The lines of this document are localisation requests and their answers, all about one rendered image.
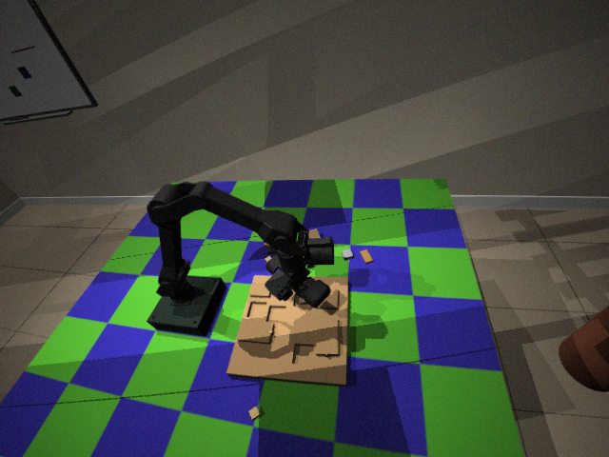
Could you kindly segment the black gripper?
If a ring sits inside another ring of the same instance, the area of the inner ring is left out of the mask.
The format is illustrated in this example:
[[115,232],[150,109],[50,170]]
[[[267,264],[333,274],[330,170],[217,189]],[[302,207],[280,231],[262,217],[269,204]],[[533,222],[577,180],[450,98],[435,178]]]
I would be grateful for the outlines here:
[[304,299],[311,307],[317,308],[329,295],[330,287],[321,280],[314,280],[312,277],[306,277],[310,274],[310,270],[305,268],[307,265],[305,259],[299,268],[287,270],[282,268],[278,255],[272,257],[265,265],[267,271],[272,275],[276,270],[280,269],[287,276],[294,276],[298,283],[297,288],[293,288],[301,299]]

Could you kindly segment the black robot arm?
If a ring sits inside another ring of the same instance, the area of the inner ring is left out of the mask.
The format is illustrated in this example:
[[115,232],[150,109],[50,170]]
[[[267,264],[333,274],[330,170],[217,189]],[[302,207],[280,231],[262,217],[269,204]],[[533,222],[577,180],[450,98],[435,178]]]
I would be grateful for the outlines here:
[[[309,238],[309,230],[292,214],[260,209],[209,182],[166,184],[147,205],[147,211],[150,222],[159,229],[163,259],[156,292],[170,297],[171,306],[189,306],[197,289],[186,279],[191,267],[182,259],[181,219],[199,209],[256,232],[268,244],[267,254],[277,254],[284,269],[299,268],[304,260],[308,266],[334,265],[332,238]],[[265,282],[265,288],[279,302],[286,302],[298,286],[294,276],[280,269]]]

